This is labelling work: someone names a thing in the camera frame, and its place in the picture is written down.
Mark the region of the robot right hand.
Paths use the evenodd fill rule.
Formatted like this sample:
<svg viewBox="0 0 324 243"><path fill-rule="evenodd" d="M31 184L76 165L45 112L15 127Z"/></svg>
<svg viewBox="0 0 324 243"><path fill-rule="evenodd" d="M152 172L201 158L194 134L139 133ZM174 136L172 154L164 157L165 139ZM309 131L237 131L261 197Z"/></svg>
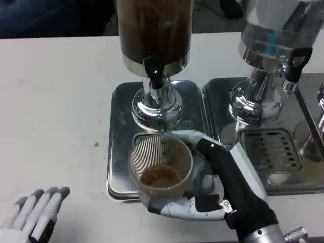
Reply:
<svg viewBox="0 0 324 243"><path fill-rule="evenodd" d="M171 131L167 136L181 139L204 157L218 175L225 199L203 210L196 197L152 199L148 212L182 220L225 220L240 242L285 242L263 184L240 143L227 149L196 130Z"/></svg>

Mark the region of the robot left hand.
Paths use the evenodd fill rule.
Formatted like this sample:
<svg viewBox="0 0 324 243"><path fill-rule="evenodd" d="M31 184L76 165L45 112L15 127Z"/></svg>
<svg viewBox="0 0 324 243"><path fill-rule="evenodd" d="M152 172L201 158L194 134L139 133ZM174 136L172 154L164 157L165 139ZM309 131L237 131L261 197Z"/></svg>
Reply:
<svg viewBox="0 0 324 243"><path fill-rule="evenodd" d="M51 187L19 198L1 224L1 242L49 242L69 194L69 187Z"/></svg>

